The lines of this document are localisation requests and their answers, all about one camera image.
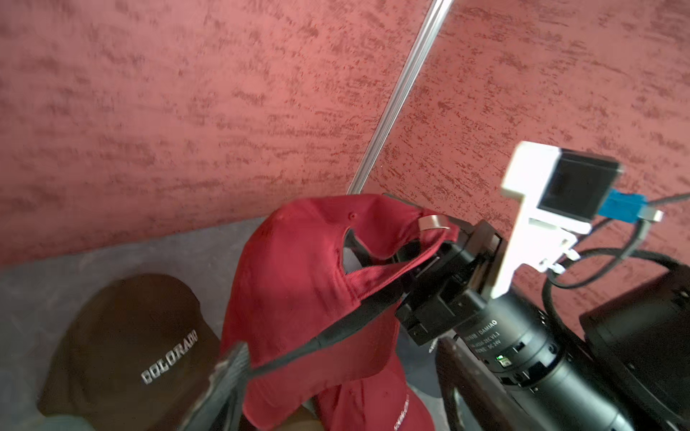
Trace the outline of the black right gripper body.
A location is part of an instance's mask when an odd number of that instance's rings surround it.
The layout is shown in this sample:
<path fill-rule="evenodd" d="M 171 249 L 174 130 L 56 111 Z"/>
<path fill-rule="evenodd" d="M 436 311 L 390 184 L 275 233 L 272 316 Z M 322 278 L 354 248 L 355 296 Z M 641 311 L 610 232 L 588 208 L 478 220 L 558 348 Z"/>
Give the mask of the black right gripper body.
<path fill-rule="evenodd" d="M 419 346 L 454 330 L 486 305 L 481 292 L 501 235 L 487 222 L 451 218 L 456 239 L 445 240 L 433 255 L 400 278 L 405 297 L 395 316 Z"/>

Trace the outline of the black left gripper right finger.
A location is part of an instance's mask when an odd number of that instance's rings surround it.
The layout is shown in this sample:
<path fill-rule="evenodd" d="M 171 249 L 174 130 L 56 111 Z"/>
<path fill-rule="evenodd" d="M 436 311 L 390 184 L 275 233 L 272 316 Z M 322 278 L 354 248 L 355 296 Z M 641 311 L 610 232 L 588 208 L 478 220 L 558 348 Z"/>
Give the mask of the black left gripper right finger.
<path fill-rule="evenodd" d="M 436 370 L 451 430 L 516 430 L 507 393 L 451 338 L 438 341 Z"/>

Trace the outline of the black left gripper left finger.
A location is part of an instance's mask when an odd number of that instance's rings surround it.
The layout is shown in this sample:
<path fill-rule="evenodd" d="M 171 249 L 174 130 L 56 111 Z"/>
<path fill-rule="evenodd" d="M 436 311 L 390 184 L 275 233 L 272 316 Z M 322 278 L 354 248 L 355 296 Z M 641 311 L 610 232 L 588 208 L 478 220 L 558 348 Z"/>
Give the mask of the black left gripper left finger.
<path fill-rule="evenodd" d="M 246 343 L 237 343 L 217 362 L 208 378 L 210 384 L 188 410 L 180 429 L 184 431 L 240 428 L 246 386 L 251 377 L 251 360 Z"/>

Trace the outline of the red baseball cap front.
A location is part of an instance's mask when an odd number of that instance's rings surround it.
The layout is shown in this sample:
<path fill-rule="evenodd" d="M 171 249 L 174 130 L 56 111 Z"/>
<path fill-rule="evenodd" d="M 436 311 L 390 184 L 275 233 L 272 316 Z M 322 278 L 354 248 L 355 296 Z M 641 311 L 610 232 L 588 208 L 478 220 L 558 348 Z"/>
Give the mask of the red baseball cap front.
<path fill-rule="evenodd" d="M 435 428 L 429 411 L 408 386 L 393 355 L 378 374 L 322 391 L 316 396 L 327 430 L 424 431 Z"/>

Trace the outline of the red baseball cap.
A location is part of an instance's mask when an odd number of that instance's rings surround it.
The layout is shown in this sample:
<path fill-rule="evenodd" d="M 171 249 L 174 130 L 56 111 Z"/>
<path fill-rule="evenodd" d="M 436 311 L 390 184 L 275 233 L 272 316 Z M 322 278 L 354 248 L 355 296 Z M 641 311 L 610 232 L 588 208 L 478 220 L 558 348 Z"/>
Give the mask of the red baseball cap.
<path fill-rule="evenodd" d="M 378 374 L 322 391 L 316 396 L 327 430 L 424 431 L 435 428 L 429 411 L 408 386 L 393 355 Z"/>
<path fill-rule="evenodd" d="M 221 338 L 222 350 L 249 348 L 248 421 L 289 425 L 322 391 L 380 373 L 396 355 L 400 278 L 457 232 L 372 194 L 298 199 L 266 218 L 244 246 Z M 314 425 L 326 429 L 318 409 Z"/>

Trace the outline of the red baseball cap back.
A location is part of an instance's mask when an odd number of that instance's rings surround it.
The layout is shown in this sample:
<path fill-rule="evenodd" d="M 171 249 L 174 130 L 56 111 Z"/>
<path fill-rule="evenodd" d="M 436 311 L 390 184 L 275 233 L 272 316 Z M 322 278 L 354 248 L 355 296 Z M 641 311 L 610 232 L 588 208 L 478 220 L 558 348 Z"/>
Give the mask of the red baseball cap back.
<path fill-rule="evenodd" d="M 289 425 L 322 391 L 380 373 L 396 355 L 400 278 L 457 232 L 372 194 L 298 199 L 266 218 L 244 246 L 221 338 L 222 350 L 249 348 L 248 421 Z M 318 409 L 314 425 L 326 429 Z"/>

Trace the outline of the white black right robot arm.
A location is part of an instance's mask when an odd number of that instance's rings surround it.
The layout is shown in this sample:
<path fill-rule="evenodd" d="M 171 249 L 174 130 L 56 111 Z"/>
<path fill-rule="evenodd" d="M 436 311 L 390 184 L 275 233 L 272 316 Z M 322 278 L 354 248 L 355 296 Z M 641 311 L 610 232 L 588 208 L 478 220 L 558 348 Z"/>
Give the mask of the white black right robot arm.
<path fill-rule="evenodd" d="M 577 338 L 551 303 L 487 294 L 506 242 L 486 222 L 401 279 L 397 310 L 418 345 L 454 332 L 508 395 L 546 430 L 689 427 L 689 269 L 652 251 L 665 272 L 582 314 Z"/>

